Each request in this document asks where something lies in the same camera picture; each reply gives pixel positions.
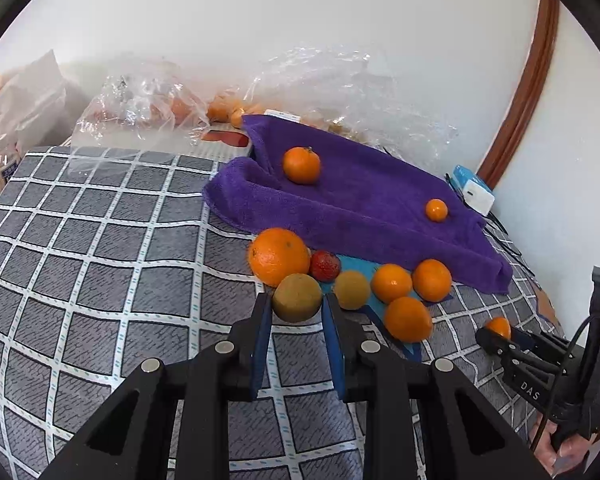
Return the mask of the person's right hand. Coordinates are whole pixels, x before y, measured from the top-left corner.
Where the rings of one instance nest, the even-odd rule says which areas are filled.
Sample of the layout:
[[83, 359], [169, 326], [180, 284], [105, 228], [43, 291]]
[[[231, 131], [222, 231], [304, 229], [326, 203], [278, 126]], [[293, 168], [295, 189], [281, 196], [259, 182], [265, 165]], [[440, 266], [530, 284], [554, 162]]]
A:
[[553, 448], [550, 437], [557, 425], [547, 422], [533, 454], [553, 479], [594, 479], [599, 466], [600, 438], [593, 434], [589, 439], [574, 434], [562, 442], [558, 451]]

